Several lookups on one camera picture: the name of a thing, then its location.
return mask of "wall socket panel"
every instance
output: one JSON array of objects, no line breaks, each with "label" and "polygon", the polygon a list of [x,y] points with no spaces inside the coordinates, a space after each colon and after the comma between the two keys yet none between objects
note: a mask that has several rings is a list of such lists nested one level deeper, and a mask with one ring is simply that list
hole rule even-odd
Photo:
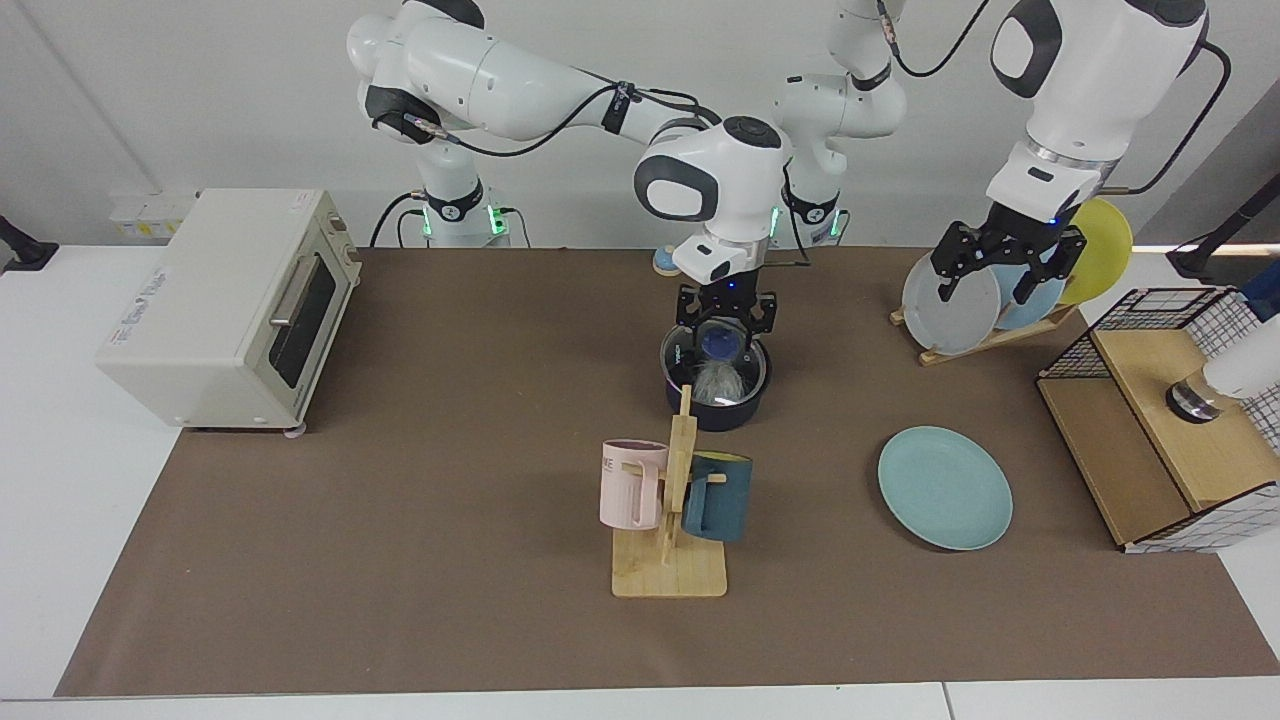
[{"label": "wall socket panel", "polygon": [[187,213],[196,204],[195,195],[145,195],[114,197],[111,224],[122,237],[134,242],[163,243],[172,240]]}]

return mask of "blue object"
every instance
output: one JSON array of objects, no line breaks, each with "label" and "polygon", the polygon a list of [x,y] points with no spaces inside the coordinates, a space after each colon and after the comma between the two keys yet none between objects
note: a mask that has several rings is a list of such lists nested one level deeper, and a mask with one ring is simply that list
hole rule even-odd
[{"label": "blue object", "polygon": [[703,332],[701,350],[712,360],[728,363],[742,351],[742,336],[730,328],[707,328]]},{"label": "blue object", "polygon": [[995,543],[1014,516],[1000,465],[978,443],[946,428],[902,430],[879,457],[881,495],[893,516],[947,550]]},{"label": "blue object", "polygon": [[1258,273],[1258,277],[1249,281],[1240,292],[1263,323],[1280,314],[1280,260]]},{"label": "blue object", "polygon": [[[1051,249],[1044,255],[1041,255],[1041,258],[1047,260],[1052,254],[1053,250]],[[1046,315],[1053,311],[1053,306],[1057,305],[1059,299],[1062,297],[1062,291],[1066,288],[1066,281],[1064,279],[1053,278],[1046,281],[1032,291],[1032,296],[1027,299],[1025,304],[1019,305],[1014,301],[1014,288],[1018,287],[1018,282],[1027,274],[1027,265],[992,265],[991,269],[996,273],[996,282],[1000,283],[1000,307],[1002,315],[996,320],[996,328],[1001,331],[1016,331],[1043,320]]]},{"label": "blue object", "polygon": [[653,266],[666,273],[680,272],[680,268],[676,266],[676,260],[671,256],[671,251],[666,247],[659,247],[653,252]]},{"label": "blue object", "polygon": [[[721,474],[723,483],[708,477]],[[685,532],[712,541],[735,542],[746,528],[746,500],[751,491],[751,459],[728,452],[694,454],[692,482],[685,497],[681,525]]]}]

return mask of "brown table cover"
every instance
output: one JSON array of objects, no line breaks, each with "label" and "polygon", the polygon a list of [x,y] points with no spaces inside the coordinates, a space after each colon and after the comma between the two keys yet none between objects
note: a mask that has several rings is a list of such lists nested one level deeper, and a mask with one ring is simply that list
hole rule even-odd
[{"label": "brown table cover", "polygon": [[[920,368],[887,315],[922,252],[764,272],[773,387],[699,442],[755,459],[748,532],[696,601],[612,597],[596,520],[600,442],[667,437],[677,281],[648,252],[367,252],[311,430],[182,436],[58,693],[1276,674],[1216,556],[1112,547],[1033,384],[1083,323]],[[879,450],[922,424],[1004,468],[997,544],[890,515]]]}]

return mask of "wooden box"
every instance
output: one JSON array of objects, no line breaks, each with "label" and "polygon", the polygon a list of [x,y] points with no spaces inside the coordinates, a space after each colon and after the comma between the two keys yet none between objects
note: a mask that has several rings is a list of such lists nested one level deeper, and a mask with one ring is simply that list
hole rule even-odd
[{"label": "wooden box", "polygon": [[1280,524],[1280,388],[1203,425],[1165,404],[1170,384],[1258,324],[1230,291],[1133,291],[1041,372],[1125,552],[1212,552]]}]

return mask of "green led light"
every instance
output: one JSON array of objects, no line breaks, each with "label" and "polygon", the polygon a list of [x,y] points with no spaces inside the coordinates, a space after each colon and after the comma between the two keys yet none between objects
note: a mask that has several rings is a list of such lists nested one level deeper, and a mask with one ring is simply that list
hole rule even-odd
[{"label": "green led light", "polygon": [[493,234],[507,234],[507,220],[502,219],[502,213],[494,210],[493,205],[486,205],[489,209],[489,228],[493,229]]}]

